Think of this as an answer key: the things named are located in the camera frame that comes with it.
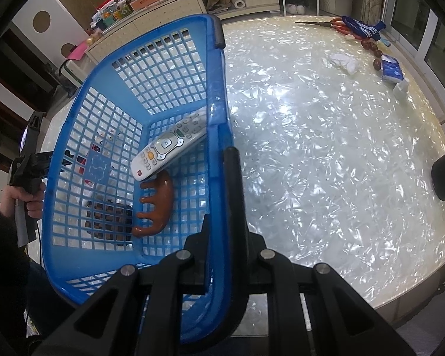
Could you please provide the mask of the person's left hand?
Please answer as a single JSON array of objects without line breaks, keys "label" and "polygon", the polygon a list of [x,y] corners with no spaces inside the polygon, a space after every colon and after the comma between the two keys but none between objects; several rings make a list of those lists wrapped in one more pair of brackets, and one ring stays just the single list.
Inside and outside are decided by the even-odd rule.
[{"label": "person's left hand", "polygon": [[0,212],[3,217],[13,219],[15,215],[16,201],[22,201],[26,205],[29,217],[39,220],[43,214],[45,198],[45,183],[41,182],[36,194],[31,195],[22,187],[7,186],[4,188],[0,202]]}]

